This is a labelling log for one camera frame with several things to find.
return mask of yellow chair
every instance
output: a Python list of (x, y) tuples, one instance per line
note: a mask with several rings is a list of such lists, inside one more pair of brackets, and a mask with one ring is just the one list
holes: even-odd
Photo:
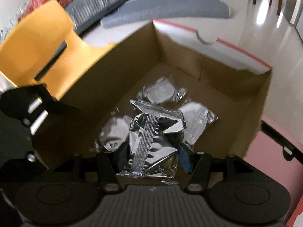
[[(0, 72), (16, 87), (46, 83), (58, 100), (116, 44), (93, 47), (74, 32), (74, 24), (56, 0), (51, 0), (24, 18), (0, 45)], [(67, 47), (52, 68), (35, 81), (36, 74), (59, 46)]]

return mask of cardboard box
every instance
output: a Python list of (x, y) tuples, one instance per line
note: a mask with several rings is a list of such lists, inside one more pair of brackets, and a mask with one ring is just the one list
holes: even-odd
[(49, 115), (33, 137), (34, 148), (50, 168), (71, 154), (94, 156), (89, 148), (110, 111), (118, 107), (132, 116), (130, 99), (167, 73), (188, 89), (188, 97), (219, 117), (194, 149), (216, 158), (244, 157), (259, 130), (271, 68), (224, 41), (207, 45), (196, 30), (160, 20), (118, 44), (67, 91), (60, 101), (81, 114)]

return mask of plastic wrapper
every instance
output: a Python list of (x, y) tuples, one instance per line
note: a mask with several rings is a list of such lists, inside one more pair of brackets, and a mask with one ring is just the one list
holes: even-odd
[(102, 128), (95, 140), (92, 152), (116, 151), (128, 138), (131, 117), (120, 115), (118, 108), (111, 113), (112, 117)]
[(185, 88), (176, 88), (172, 77), (164, 76), (158, 79), (154, 84), (144, 86), (138, 93), (137, 98), (153, 104), (162, 104), (169, 101), (178, 102), (185, 94)]
[(130, 159), (121, 174), (174, 178), (185, 126), (182, 112), (142, 100), (131, 100), (131, 104), (134, 114), (128, 137)]
[(186, 122), (182, 142), (193, 151), (194, 144), (198, 138), (218, 117), (201, 103), (191, 100), (185, 101), (180, 110)]

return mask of glossy floor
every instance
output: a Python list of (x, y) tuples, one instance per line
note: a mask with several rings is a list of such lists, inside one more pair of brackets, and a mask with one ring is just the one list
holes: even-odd
[[(272, 86), (264, 114), (303, 143), (303, 44), (281, 13), (278, 0), (221, 0), (230, 7), (231, 19), (174, 18), (169, 21), (198, 29), (206, 41), (218, 37), (237, 45), (273, 66)], [(145, 22), (111, 29), (96, 26), (84, 40), (96, 46), (120, 41)]]

